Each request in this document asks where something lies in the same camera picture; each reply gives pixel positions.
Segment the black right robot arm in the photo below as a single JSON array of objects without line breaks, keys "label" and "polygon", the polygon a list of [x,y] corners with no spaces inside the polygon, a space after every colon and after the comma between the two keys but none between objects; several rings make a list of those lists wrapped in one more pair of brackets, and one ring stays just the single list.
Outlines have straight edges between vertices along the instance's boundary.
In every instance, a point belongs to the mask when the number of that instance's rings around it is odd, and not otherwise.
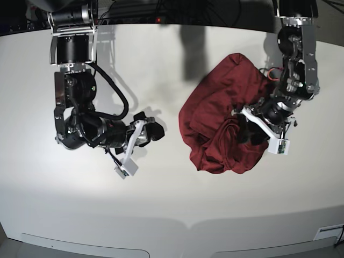
[{"label": "black right robot arm", "polygon": [[[59,67],[54,74],[56,142],[68,150],[83,145],[100,147],[114,161],[116,173],[132,177],[138,166],[131,156],[136,147],[144,147],[164,137],[164,128],[144,112],[124,123],[129,104],[113,79],[97,64],[97,1],[34,1],[47,13],[52,41],[49,62]],[[98,112],[95,74],[107,81],[123,103],[120,114]]]}]

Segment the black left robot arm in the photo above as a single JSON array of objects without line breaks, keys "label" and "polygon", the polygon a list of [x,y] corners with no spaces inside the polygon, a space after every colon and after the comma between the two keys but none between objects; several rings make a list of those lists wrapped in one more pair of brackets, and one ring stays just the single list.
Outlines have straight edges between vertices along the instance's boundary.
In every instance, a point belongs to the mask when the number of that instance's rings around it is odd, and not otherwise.
[{"label": "black left robot arm", "polygon": [[287,155],[289,131],[298,125],[294,111],[320,91],[314,26],[318,6],[316,1],[274,1],[273,6],[282,23],[277,36],[281,75],[272,93],[232,113],[240,124],[239,143],[268,141],[268,152]]}]

